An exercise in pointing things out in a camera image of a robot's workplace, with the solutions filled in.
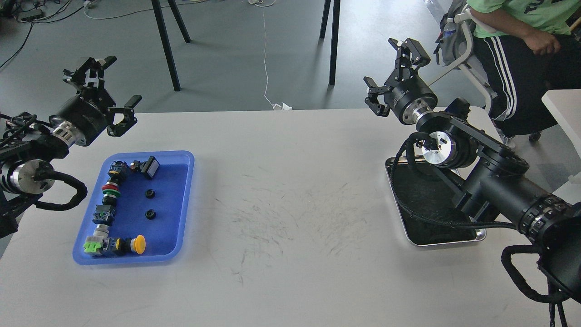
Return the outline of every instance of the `table surface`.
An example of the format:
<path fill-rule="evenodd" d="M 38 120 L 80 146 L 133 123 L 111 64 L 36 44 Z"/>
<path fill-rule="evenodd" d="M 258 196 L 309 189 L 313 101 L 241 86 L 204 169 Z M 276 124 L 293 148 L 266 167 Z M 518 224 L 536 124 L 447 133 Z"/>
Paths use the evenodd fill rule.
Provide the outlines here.
<path fill-rule="evenodd" d="M 543 103 L 581 156 L 581 90 L 550 90 Z"/>
<path fill-rule="evenodd" d="M 491 127 L 483 111 L 471 115 Z M 77 265 L 87 199 L 66 212 L 30 208 L 0 260 L 1 325 L 548 324 L 547 306 L 524 297 L 500 263 L 505 246 L 526 243 L 517 232 L 489 230 L 469 246 L 407 241 L 383 164 L 412 126 L 369 109 L 138 119 L 121 138 L 103 134 L 53 165 L 91 189 L 112 154 L 193 153 L 181 251 L 156 264 Z M 56 183 L 43 199 L 71 193 Z M 536 258 L 515 259 L 544 290 Z M 565 310 L 581 321 L 578 304 Z"/>

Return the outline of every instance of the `white cable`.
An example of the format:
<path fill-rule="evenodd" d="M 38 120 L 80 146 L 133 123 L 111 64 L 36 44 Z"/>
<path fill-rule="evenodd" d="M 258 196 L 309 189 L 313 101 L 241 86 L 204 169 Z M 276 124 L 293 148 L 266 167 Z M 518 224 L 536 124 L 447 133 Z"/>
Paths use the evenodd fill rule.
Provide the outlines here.
<path fill-rule="evenodd" d="M 270 106 L 274 108 L 274 105 L 268 97 L 266 96 L 266 91 L 268 91 L 268 70 L 266 69 L 266 18 L 265 18 L 265 6 L 262 7 L 262 24 L 264 26 L 264 73 L 266 74 L 266 87 L 264 88 L 264 98 L 268 101 Z"/>
<path fill-rule="evenodd" d="M 194 5 L 196 3 L 202 3 L 202 2 L 206 2 L 208 0 L 190 0 L 190 2 L 188 3 L 178 3 L 178 6 L 183 6 L 183 5 Z M 140 13 L 140 12 L 146 12 L 146 11 L 150 11 L 153 10 L 153 8 L 150 9 L 143 9 L 143 10 L 138 10 L 136 12 L 130 12 L 130 13 L 126 13 L 124 15 L 119 15 L 119 16 L 114 16 L 114 17 L 91 17 L 89 16 L 89 14 L 87 13 L 87 7 L 85 7 L 83 9 L 83 12 L 85 13 L 85 16 L 90 18 L 90 19 L 97 19 L 97 20 L 105 20 L 105 19 L 114 19 L 114 18 L 121 18 L 121 17 L 125 17 L 125 16 L 129 16 L 129 15 L 133 15 L 135 13 Z"/>
<path fill-rule="evenodd" d="M 266 7 L 270 7 L 272 6 L 277 0 L 274 0 L 271 4 L 269 5 L 260 5 L 261 3 L 264 3 L 264 0 L 257 0 L 255 3 L 253 3 L 253 5 L 257 6 L 257 7 L 261 7 L 261 8 L 266 8 Z"/>

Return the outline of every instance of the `chair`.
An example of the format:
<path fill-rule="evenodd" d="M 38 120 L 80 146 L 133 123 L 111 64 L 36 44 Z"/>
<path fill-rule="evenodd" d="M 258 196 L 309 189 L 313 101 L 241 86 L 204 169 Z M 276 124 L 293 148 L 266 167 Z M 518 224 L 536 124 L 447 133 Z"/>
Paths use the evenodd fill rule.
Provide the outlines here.
<path fill-rule="evenodd" d="M 440 75 L 438 75 L 435 79 L 430 81 L 428 83 L 428 86 L 431 86 L 432 84 L 440 80 L 442 77 L 444 77 L 446 74 L 450 73 L 452 70 L 460 69 L 466 75 L 468 80 L 476 87 L 476 89 L 480 91 L 480 93 L 485 99 L 485 105 L 483 109 L 486 110 L 486 112 L 489 112 L 490 108 L 492 107 L 492 99 L 496 95 L 496 93 L 488 85 L 488 79 L 485 77 L 486 73 L 484 73 L 482 65 L 480 64 L 478 59 L 476 59 L 475 56 L 472 55 L 472 51 L 474 50 L 474 39 L 472 35 L 472 30 L 468 25 L 469 20 L 475 21 L 478 25 L 481 25 L 485 29 L 488 28 L 487 30 L 491 32 L 495 31 L 495 29 L 493 29 L 492 27 L 485 25 L 484 23 L 478 21 L 477 19 L 474 19 L 470 14 L 470 8 L 468 8 L 468 6 L 465 6 L 462 12 L 454 17 L 454 22 L 458 25 L 456 33 L 464 34 L 464 37 L 466 39 L 466 49 L 461 56 L 459 56 L 451 64 L 446 66 L 446 69 L 442 71 Z"/>

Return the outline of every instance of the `black table leg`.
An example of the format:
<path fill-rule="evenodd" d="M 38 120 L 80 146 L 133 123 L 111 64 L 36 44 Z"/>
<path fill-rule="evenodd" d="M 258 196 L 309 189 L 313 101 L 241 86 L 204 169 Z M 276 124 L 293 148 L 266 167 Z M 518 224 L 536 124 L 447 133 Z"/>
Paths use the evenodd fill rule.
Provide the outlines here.
<path fill-rule="evenodd" d="M 174 56 L 171 53 L 170 40 L 167 37 L 166 24 L 163 21 L 162 7 L 159 0 L 151 0 L 153 6 L 153 13 L 157 21 L 157 29 L 159 36 L 162 38 L 163 52 L 166 54 L 167 67 L 170 69 L 171 82 L 174 84 L 174 91 L 180 90 L 180 81 L 178 80 L 178 73 L 175 70 Z"/>
<path fill-rule="evenodd" d="M 327 31 L 327 21 L 329 20 L 329 8 L 331 7 L 331 0 L 325 0 L 325 8 L 323 9 L 323 20 L 321 21 L 321 32 L 319 38 L 325 38 Z"/>
<path fill-rule="evenodd" d="M 174 13 L 175 21 L 178 23 L 180 27 L 180 31 L 184 36 L 184 41 L 186 43 L 190 43 L 191 39 L 189 38 L 188 30 L 185 28 L 184 21 L 181 19 L 180 11 L 178 10 L 178 6 L 175 4 L 175 0 L 167 0 L 167 3 L 170 5 L 171 12 Z"/>
<path fill-rule="evenodd" d="M 339 10 L 341 0 L 333 2 L 333 28 L 331 31 L 331 68 L 329 70 L 329 85 L 335 85 L 335 71 L 337 70 L 337 43 L 339 41 Z"/>

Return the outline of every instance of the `person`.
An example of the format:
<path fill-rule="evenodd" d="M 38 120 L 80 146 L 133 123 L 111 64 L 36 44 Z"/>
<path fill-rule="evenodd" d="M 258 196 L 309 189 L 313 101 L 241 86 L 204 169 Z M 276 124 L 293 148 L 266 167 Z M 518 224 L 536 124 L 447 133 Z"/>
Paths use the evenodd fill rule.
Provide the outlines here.
<path fill-rule="evenodd" d="M 541 98 L 548 89 L 581 88 L 581 44 L 566 20 L 580 0 L 467 0 L 481 26 L 474 53 L 498 94 L 489 115 L 505 143 L 557 124 Z"/>

